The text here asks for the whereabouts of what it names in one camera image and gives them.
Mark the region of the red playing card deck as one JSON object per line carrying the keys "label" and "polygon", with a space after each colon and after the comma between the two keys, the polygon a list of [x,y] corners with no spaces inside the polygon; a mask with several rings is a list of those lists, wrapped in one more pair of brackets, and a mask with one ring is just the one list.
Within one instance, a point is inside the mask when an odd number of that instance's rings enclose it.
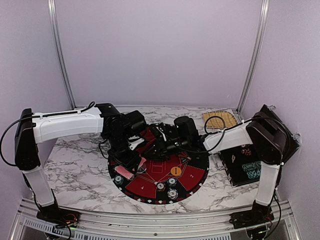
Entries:
{"label": "red playing card deck", "polygon": [[123,176],[127,180],[133,180],[135,178],[135,175],[131,173],[130,171],[126,170],[123,166],[119,165],[116,168],[116,172]]}

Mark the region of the green chips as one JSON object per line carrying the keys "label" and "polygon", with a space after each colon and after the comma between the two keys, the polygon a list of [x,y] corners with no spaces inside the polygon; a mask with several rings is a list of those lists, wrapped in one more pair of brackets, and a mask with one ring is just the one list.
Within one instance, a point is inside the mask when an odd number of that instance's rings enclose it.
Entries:
{"label": "green chips", "polygon": [[167,184],[169,187],[175,187],[177,185],[178,180],[176,178],[170,177],[167,180]]}
{"label": "green chips", "polygon": [[124,177],[121,175],[116,175],[113,179],[114,183],[118,186],[118,185],[122,185],[124,182]]}

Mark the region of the triangular all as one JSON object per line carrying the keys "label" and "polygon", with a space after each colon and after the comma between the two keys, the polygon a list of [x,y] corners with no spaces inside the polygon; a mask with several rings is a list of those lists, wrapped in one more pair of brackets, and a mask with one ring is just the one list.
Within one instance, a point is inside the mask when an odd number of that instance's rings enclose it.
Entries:
{"label": "triangular all", "polygon": [[192,158],[191,157],[180,157],[179,159],[180,159],[181,164],[185,164],[188,161],[190,161]]}

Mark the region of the orange big blind button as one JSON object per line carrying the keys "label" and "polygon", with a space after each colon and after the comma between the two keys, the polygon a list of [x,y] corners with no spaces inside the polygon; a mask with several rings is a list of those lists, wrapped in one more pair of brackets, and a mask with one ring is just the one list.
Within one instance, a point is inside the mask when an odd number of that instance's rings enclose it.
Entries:
{"label": "orange big blind button", "polygon": [[174,166],[170,169],[170,174],[179,177],[182,174],[182,169],[179,166]]}

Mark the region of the chip stack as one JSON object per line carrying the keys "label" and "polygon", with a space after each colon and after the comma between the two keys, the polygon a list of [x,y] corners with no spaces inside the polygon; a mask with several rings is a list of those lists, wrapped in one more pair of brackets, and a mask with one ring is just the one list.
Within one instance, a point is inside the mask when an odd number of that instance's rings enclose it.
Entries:
{"label": "chip stack", "polygon": [[166,184],[162,182],[158,182],[156,185],[156,191],[157,192],[163,192],[166,189]]}

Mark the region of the blue chips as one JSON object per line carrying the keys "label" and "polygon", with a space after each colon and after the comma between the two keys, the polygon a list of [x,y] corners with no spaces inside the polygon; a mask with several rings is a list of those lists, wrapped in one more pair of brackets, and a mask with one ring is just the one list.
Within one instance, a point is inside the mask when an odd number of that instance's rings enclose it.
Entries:
{"label": "blue chips", "polygon": [[167,191],[167,197],[170,199],[170,200],[176,200],[179,196],[179,192],[174,189],[174,188],[170,188],[168,191]]}

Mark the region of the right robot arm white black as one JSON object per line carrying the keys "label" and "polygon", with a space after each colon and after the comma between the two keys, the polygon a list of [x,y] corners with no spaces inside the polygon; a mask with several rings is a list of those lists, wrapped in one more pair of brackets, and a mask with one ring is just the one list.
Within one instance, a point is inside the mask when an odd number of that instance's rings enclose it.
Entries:
{"label": "right robot arm white black", "polygon": [[146,159],[167,160],[178,153],[220,153],[232,168],[246,173],[257,172],[253,165],[258,164],[259,187],[247,219],[258,224],[270,212],[281,165],[287,160],[291,142],[288,129],[272,111],[261,109],[235,126],[203,135],[188,116],[176,118],[173,125],[151,125],[149,130],[154,140],[142,152]]}

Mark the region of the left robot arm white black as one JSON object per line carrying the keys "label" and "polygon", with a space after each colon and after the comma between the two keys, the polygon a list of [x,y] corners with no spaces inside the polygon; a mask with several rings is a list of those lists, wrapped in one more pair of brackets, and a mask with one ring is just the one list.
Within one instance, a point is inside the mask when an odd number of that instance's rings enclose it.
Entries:
{"label": "left robot arm white black", "polygon": [[80,134],[101,134],[110,144],[108,155],[136,174],[142,157],[130,143],[146,127],[139,111],[123,114],[110,103],[91,102],[85,108],[54,113],[33,113],[27,108],[22,111],[15,134],[15,165],[33,190],[39,211],[46,219],[58,223],[63,219],[63,211],[46,180],[38,144]]}

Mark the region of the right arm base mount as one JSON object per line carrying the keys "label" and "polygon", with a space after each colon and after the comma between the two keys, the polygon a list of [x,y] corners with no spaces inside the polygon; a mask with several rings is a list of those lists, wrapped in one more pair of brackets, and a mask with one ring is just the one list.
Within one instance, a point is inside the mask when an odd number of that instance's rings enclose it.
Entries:
{"label": "right arm base mount", "polygon": [[232,213],[229,222],[233,225],[234,229],[240,229],[264,224],[274,219],[275,217],[270,211],[264,214],[260,211],[246,210]]}

